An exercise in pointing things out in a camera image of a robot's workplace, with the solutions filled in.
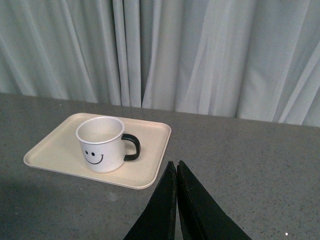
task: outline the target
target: white mug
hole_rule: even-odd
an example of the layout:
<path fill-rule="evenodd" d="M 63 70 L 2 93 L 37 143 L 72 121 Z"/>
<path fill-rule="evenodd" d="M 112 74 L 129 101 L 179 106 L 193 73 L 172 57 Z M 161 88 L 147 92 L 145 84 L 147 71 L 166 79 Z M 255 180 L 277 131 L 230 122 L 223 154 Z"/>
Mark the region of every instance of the white mug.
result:
<path fill-rule="evenodd" d="M 136 160 L 140 155 L 140 142 L 124 133 L 125 125 L 113 116 L 98 116 L 81 123 L 76 129 L 82 153 L 88 168 L 97 173 L 109 173 L 125 161 Z M 134 144 L 136 154 L 126 155 L 123 140 Z"/>

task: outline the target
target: mug handle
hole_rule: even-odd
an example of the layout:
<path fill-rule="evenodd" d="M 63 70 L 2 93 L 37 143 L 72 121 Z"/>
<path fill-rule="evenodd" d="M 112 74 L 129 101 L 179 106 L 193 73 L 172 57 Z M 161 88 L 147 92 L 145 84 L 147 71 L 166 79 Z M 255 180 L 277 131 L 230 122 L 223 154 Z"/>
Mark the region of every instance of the mug handle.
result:
<path fill-rule="evenodd" d="M 141 150 L 141 146 L 140 146 L 140 142 L 138 140 L 138 138 L 136 138 L 135 136 L 128 134 L 128 133 L 124 133 L 121 137 L 121 140 L 127 140 L 130 141 L 134 144 L 135 149 L 136 149 L 136 153 L 135 154 L 128 154 L 124 156 L 124 161 L 133 161 L 136 160 L 139 155 L 140 155 L 140 150 Z"/>

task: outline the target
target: curtain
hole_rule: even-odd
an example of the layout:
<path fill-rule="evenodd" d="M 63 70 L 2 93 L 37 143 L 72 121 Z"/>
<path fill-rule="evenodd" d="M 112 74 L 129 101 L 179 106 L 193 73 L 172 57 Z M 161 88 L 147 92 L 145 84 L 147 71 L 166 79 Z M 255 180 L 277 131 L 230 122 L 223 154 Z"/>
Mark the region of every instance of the curtain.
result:
<path fill-rule="evenodd" d="M 0 92 L 320 127 L 320 0 L 0 0 Z"/>

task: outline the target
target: speckled surface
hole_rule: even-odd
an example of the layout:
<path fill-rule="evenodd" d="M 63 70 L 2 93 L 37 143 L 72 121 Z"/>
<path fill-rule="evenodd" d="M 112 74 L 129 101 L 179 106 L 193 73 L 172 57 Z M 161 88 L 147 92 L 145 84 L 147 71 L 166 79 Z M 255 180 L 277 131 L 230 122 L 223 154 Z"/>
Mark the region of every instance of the speckled surface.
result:
<path fill-rule="evenodd" d="M 134 190 L 27 167 L 24 155 L 76 113 L 168 124 L 155 183 Z M 0 239 L 123 239 L 179 160 L 253 240 L 320 239 L 320 128 L 3 93 Z"/>

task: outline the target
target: tray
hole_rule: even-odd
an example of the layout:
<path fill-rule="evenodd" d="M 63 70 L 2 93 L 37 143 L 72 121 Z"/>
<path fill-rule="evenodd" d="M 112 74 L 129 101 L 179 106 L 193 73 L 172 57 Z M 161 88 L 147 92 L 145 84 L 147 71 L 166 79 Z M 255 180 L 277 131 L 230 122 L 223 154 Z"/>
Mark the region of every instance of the tray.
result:
<path fill-rule="evenodd" d="M 77 113 L 68 117 L 56 129 L 34 146 L 23 158 L 26 165 L 62 174 L 91 179 L 131 189 L 151 186 L 158 175 L 171 128 L 161 122 L 118 117 L 124 123 L 124 132 L 135 135 L 141 144 L 140 156 L 125 162 L 120 168 L 108 173 L 89 170 L 76 137 L 77 127 L 84 121 L 101 115 Z M 134 154 L 130 142 L 126 154 Z"/>

